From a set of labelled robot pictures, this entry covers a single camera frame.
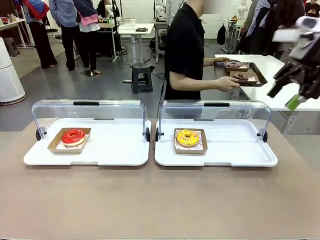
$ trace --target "yellow icing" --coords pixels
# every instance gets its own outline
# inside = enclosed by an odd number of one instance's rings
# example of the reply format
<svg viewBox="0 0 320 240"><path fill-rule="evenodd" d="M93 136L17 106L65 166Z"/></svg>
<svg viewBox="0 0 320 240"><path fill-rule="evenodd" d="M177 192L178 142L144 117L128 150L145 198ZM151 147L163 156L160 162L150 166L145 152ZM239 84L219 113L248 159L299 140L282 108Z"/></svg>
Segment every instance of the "yellow icing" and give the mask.
<svg viewBox="0 0 320 240"><path fill-rule="evenodd" d="M181 130L176 134L177 142L186 147L193 147L199 142L199 134L196 131Z"/></svg>

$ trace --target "white tray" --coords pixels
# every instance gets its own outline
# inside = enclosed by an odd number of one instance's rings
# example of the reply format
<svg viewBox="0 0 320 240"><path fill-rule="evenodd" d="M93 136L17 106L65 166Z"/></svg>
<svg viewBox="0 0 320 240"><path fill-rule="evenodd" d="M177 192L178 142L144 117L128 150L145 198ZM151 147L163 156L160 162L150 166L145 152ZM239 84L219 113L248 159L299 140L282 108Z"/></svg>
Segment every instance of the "white tray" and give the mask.
<svg viewBox="0 0 320 240"><path fill-rule="evenodd" d="M146 121L151 130L151 122ZM81 154L53 154L48 145L62 128L91 128ZM139 166L148 160L149 142L143 136L142 119L94 120L63 118L47 129L24 156L26 165Z"/></svg>
<svg viewBox="0 0 320 240"><path fill-rule="evenodd" d="M175 128L204 129L208 150L204 155L176 154L174 149ZM278 159L267 143L257 137L257 129L241 119L164 119L164 133L155 143L155 161L162 166L233 166L274 167Z"/></svg>

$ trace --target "donut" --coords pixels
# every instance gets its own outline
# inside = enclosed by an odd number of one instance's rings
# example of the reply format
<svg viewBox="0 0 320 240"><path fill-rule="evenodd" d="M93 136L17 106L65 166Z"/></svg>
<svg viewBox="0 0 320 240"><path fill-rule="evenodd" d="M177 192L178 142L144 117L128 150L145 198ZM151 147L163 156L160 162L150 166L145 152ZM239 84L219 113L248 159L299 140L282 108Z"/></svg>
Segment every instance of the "donut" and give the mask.
<svg viewBox="0 0 320 240"><path fill-rule="evenodd" d="M248 81L249 80L249 78L247 76L245 76L244 74L241 74L241 73L236 73L233 77L235 79L239 79L241 81Z"/></svg>
<svg viewBox="0 0 320 240"><path fill-rule="evenodd" d="M225 64L225 66L229 69L238 69L241 67L241 64L237 61L229 61Z"/></svg>
<svg viewBox="0 0 320 240"><path fill-rule="evenodd" d="M66 131L62 137L61 141L67 147L75 147L82 144L85 141L86 133L79 129L71 129Z"/></svg>
<svg viewBox="0 0 320 240"><path fill-rule="evenodd" d="M196 131L181 130L176 134L176 141L184 147L194 147L199 142L199 134Z"/></svg>

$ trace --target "hand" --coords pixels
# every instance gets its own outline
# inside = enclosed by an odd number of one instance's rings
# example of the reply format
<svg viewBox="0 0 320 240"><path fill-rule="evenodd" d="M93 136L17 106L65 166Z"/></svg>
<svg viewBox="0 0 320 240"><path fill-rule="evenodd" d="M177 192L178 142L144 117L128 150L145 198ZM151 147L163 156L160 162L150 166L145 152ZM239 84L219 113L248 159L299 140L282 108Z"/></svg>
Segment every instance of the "hand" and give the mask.
<svg viewBox="0 0 320 240"><path fill-rule="evenodd" d="M214 58L213 61L216 62L216 63L221 63L221 62L226 62L226 61L229 61L230 58L227 58L227 57L217 57L217 58Z"/></svg>
<svg viewBox="0 0 320 240"><path fill-rule="evenodd" d="M221 92L228 92L232 89L240 87L239 83L236 83L238 80L230 77L230 76L223 76L219 79L215 80L216 89Z"/></svg>

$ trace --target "neck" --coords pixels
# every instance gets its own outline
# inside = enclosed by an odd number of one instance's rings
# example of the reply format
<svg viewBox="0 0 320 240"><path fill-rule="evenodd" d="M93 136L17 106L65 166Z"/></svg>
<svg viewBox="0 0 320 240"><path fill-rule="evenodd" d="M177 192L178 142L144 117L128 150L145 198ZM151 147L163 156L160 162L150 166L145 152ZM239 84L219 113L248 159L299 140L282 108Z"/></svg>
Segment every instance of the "neck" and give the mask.
<svg viewBox="0 0 320 240"><path fill-rule="evenodd" d="M200 18L204 14L203 0L189 0L187 4L194 10L198 18Z"/></svg>

